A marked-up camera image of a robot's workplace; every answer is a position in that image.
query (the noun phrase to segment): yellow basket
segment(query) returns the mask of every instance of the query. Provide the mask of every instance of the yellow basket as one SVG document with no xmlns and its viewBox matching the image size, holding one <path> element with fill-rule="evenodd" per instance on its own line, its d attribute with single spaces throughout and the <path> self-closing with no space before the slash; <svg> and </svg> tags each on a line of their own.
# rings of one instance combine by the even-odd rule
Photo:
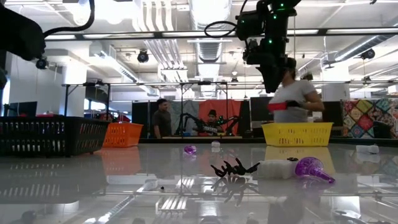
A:
<svg viewBox="0 0 398 224">
<path fill-rule="evenodd" d="M 333 123 L 263 124 L 262 131 L 270 146 L 327 146 Z"/>
</svg>

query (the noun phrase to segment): colorful quilt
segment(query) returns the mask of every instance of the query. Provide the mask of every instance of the colorful quilt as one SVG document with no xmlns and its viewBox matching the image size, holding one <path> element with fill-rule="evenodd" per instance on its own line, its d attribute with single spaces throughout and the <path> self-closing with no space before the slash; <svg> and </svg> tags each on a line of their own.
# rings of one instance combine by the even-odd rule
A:
<svg viewBox="0 0 398 224">
<path fill-rule="evenodd" d="M 393 138 L 398 138 L 398 100 L 342 101 L 343 135 L 352 138 L 374 138 L 373 121 L 391 126 Z"/>
</svg>

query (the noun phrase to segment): black basket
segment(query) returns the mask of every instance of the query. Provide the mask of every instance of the black basket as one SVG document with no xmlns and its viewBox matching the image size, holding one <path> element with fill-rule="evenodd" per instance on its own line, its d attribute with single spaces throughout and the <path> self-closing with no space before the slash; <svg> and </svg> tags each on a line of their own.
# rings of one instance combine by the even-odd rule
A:
<svg viewBox="0 0 398 224">
<path fill-rule="evenodd" d="M 102 148 L 107 121 L 78 117 L 1 117 L 0 156 L 76 156 Z"/>
</svg>

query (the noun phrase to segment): reflective table surface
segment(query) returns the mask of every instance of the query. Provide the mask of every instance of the reflective table surface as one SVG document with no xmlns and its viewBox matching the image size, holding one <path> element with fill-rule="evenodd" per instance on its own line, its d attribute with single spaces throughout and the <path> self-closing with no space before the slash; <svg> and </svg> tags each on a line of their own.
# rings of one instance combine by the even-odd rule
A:
<svg viewBox="0 0 398 224">
<path fill-rule="evenodd" d="M 73 158 L 0 158 L 0 223 L 398 223 L 398 148 L 140 144 Z M 220 179 L 210 165 L 316 157 L 336 179 Z"/>
</svg>

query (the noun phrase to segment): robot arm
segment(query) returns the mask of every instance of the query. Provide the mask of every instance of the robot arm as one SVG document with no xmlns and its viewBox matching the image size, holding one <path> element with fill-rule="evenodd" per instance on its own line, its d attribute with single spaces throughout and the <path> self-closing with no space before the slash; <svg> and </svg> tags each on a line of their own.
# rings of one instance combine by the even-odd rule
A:
<svg viewBox="0 0 398 224">
<path fill-rule="evenodd" d="M 185 117 L 185 122 L 184 122 L 184 125 L 182 126 L 181 124 L 182 124 L 183 117 Z M 212 127 L 207 126 L 206 123 L 203 120 L 201 120 L 199 118 L 196 118 L 196 117 L 194 117 L 193 115 L 191 115 L 189 113 L 183 113 L 183 114 L 180 115 L 180 122 L 178 124 L 177 130 L 175 131 L 175 135 L 179 135 L 179 134 L 181 134 L 182 131 L 185 130 L 185 127 L 187 127 L 188 119 L 192 119 L 195 122 L 198 132 L 209 131 L 209 132 L 212 132 L 212 133 L 217 133 L 217 129 L 216 128 L 212 128 Z"/>
<path fill-rule="evenodd" d="M 241 118 L 239 116 L 232 116 L 228 119 L 223 119 L 222 116 L 220 116 L 219 120 L 218 120 L 218 124 L 219 125 L 223 125 L 223 124 L 228 124 L 230 121 L 233 121 L 226 129 L 225 129 L 225 133 L 227 136 L 232 135 L 232 128 L 239 122 Z"/>
</svg>

